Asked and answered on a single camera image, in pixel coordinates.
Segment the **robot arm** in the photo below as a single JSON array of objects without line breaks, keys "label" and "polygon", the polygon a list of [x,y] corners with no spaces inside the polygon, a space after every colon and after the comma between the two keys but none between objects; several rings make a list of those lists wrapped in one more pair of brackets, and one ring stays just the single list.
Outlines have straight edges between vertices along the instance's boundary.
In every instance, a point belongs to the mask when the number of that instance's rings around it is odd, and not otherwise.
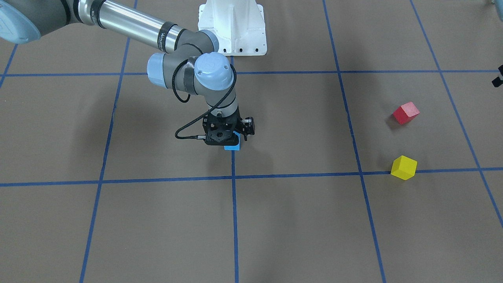
[{"label": "robot arm", "polygon": [[204,97],[207,110],[180,127],[180,140],[235,146],[255,134],[252,117],[242,118],[235,85],[237,72],[219,53],[217,36],[191,31],[112,0],[2,0],[1,37],[27,44],[73,23],[97,26],[156,48],[147,76],[156,86],[173,91],[182,103]]}]

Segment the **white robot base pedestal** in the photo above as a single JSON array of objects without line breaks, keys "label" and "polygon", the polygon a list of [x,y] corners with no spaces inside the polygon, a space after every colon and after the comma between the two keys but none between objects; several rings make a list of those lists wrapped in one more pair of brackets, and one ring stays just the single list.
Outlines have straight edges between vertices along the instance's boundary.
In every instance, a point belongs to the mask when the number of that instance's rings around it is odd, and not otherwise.
[{"label": "white robot base pedestal", "polygon": [[268,51],[264,7],[255,0],[207,0],[198,29],[211,31],[225,56],[263,56]]}]

